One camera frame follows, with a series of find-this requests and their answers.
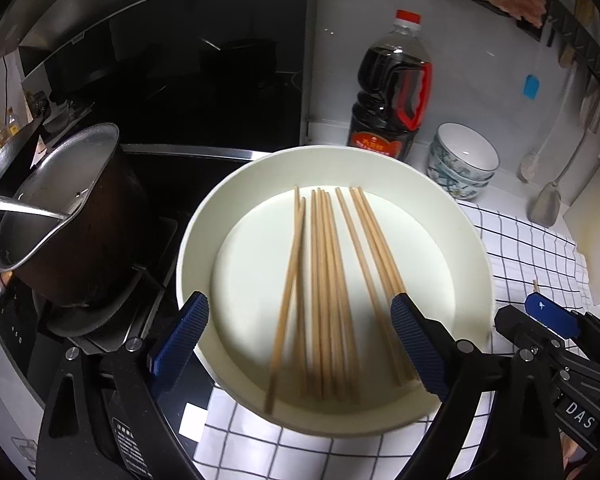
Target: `stacked bowls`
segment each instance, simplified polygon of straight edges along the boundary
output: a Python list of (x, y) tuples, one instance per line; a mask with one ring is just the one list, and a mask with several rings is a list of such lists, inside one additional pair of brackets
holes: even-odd
[(427, 176), (454, 198), (474, 198), (500, 165), (487, 139), (462, 124), (440, 124), (429, 147)]

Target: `chopstick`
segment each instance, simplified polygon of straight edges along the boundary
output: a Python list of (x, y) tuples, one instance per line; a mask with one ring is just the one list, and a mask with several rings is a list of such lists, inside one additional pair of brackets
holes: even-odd
[(322, 229), (325, 233), (325, 251), (327, 256), (327, 279), (329, 285), (329, 303), (331, 328), (331, 347), (333, 349), (333, 379), (334, 392), (336, 397), (343, 400), (346, 395), (346, 376), (345, 376), (345, 357), (344, 346), (342, 345), (342, 325), (340, 316), (340, 306), (338, 297), (338, 284), (336, 275), (336, 247), (333, 240), (333, 231), (331, 229), (329, 193), (322, 191)]
[[(356, 210), (360, 216), (360, 221), (362, 222), (362, 227), (366, 235), (366, 240), (369, 243), (376, 267), (378, 268), (378, 273), (380, 274), (382, 288), (384, 288), (384, 294), (390, 306), (393, 298), (405, 291), (404, 283), (402, 282), (400, 272), (395, 265), (393, 255), (386, 244), (386, 239), (384, 238), (382, 231), (379, 229), (378, 221), (376, 220), (376, 223), (374, 224), (368, 211), (368, 209), (370, 210), (371, 208), (369, 207), (367, 209), (365, 207), (362, 190), (360, 188), (354, 189), (350, 187), (349, 192), (351, 193)], [(415, 370), (392, 326), (390, 327), (390, 340), (392, 346), (403, 362), (406, 379), (413, 379), (415, 376)]]
[[(294, 186), (294, 223), (300, 214), (300, 190)], [(300, 247), (298, 249), (298, 271), (296, 272), (296, 359), (300, 368), (300, 394), (307, 393), (306, 370), (306, 328), (304, 326), (304, 265), (302, 264), (304, 228), (300, 230)]]
[(289, 262), (286, 268), (285, 288), (282, 296), (282, 304), (280, 306), (280, 314), (278, 315), (278, 325), (276, 327), (276, 336), (273, 343), (273, 354), (269, 362), (269, 387), (264, 400), (264, 412), (271, 413), (273, 411), (273, 403), (275, 400), (276, 386), (278, 384), (278, 374), (282, 367), (282, 357), (285, 345), (286, 322), (289, 314), (289, 303), (291, 301), (291, 293), (294, 284), (294, 277), (298, 273), (298, 261), (300, 255), (300, 240), (302, 238), (302, 228), (304, 226), (304, 208), (305, 199), (302, 197), (300, 201), (300, 212), (296, 215), (294, 221), (294, 241), (291, 245), (289, 254)]
[(346, 345), (346, 370), (347, 370), (347, 389), (349, 395), (355, 402), (360, 402), (360, 364), (358, 362), (358, 349), (356, 348), (356, 335), (353, 329), (353, 318), (351, 317), (351, 308), (349, 304), (349, 293), (344, 276), (344, 266), (342, 264), (342, 252), (340, 251), (340, 241), (338, 240), (338, 230), (336, 229), (335, 216), (333, 213), (333, 203), (331, 195), (327, 193), (329, 224), (331, 231), (331, 244), (335, 261), (335, 273), (337, 282), (337, 303), (340, 313), (340, 320), (344, 326), (345, 345)]
[(317, 203), (315, 189), (311, 190), (311, 338), (312, 338), (312, 381), (314, 394), (322, 398), (322, 359), (320, 355), (320, 305), (318, 304), (318, 235), (317, 229)]
[(331, 341), (330, 341), (330, 319), (329, 319), (329, 290), (328, 270), (326, 254), (326, 238), (324, 224), (322, 222), (324, 201), (322, 190), (318, 188), (316, 202), (316, 227), (318, 238), (318, 309), (320, 310), (320, 362), (322, 363), (322, 398), (331, 395), (331, 383), (333, 380), (331, 371)]
[(353, 220), (351, 219), (349, 208), (347, 207), (347, 203), (344, 200), (344, 196), (340, 188), (336, 188), (336, 196), (338, 197), (338, 202), (340, 202), (340, 208), (342, 209), (342, 214), (344, 215), (345, 222), (347, 223), (349, 235), (351, 236), (351, 241), (353, 242), (353, 247), (356, 250), (356, 256), (358, 257), (358, 262), (360, 263), (360, 269), (362, 270), (362, 274), (365, 278), (366, 290), (368, 290), (369, 292), (369, 296), (371, 298), (371, 305), (373, 307), (374, 314), (376, 315), (376, 321), (378, 322), (380, 332), (383, 336), (382, 341), (384, 342), (386, 352), (389, 357), (389, 362), (391, 363), (391, 370), (394, 375), (394, 381), (397, 386), (400, 386), (402, 384), (402, 368), (400, 366), (400, 355), (397, 353), (395, 346), (392, 344), (391, 332), (394, 331), (393, 327), (391, 327), (386, 313), (383, 312), (382, 308), (380, 307), (380, 300), (378, 298), (378, 293), (376, 292), (376, 286), (374, 285), (373, 279), (371, 278), (371, 273), (369, 271), (369, 266), (366, 262), (365, 253), (363, 253), (362, 251), (360, 239), (358, 238), (358, 234), (356, 233), (356, 228), (353, 225)]

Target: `white cloth with black grid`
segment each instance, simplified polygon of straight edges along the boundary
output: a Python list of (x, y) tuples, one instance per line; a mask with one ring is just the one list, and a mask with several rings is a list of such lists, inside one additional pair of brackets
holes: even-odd
[[(469, 202), (459, 202), (489, 255), (496, 309), (523, 308), (538, 280), (561, 306), (592, 306), (587, 268), (575, 243), (562, 235)], [(567, 347), (579, 352), (573, 342)], [(512, 355), (512, 343), (492, 330), (486, 351)], [(492, 393), (484, 393), (451, 476), (466, 471), (484, 433)], [(361, 438), (324, 438), (286, 430), (240, 406), (215, 387), (194, 462), (207, 480), (394, 480), (435, 414), (400, 430)]]

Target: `red bottle cap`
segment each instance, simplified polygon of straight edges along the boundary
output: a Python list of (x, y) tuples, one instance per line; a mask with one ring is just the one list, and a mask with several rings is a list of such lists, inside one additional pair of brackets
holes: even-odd
[(420, 24), (420, 15), (415, 12), (409, 12), (408, 10), (396, 10), (395, 17), (398, 20), (404, 20), (405, 22)]

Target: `saucepan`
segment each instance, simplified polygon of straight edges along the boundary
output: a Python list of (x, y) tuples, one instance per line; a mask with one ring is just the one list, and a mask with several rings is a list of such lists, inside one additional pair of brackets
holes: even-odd
[[(306, 198), (308, 210), (316, 187), (333, 198), (360, 362), (360, 402), (316, 400), (302, 392), (294, 350), (301, 332), (292, 302), (276, 402), (267, 413), (269, 364), (294, 230), (294, 186)], [(197, 290), (208, 297), (210, 319), (195, 350), (206, 370), (249, 410), (301, 433), (377, 434), (418, 420), (438, 405), (419, 381), (401, 387), (392, 381), (370, 295), (334, 193), (334, 187), (343, 191), (381, 295), (350, 186), (365, 191), (408, 293), (424, 316), (440, 321), (455, 338), (482, 348), (493, 320), (491, 273), (480, 238), (455, 201), (423, 174), (387, 156), (339, 146), (293, 148), (241, 167), (214, 188), (189, 222), (176, 266), (178, 305)], [(309, 213), (306, 218), (302, 275), (305, 343), (310, 349)], [(383, 308), (388, 310), (388, 303)]]
[(14, 277), (59, 306), (101, 298), (142, 257), (155, 221), (110, 123), (56, 147), (0, 208), (0, 302)]

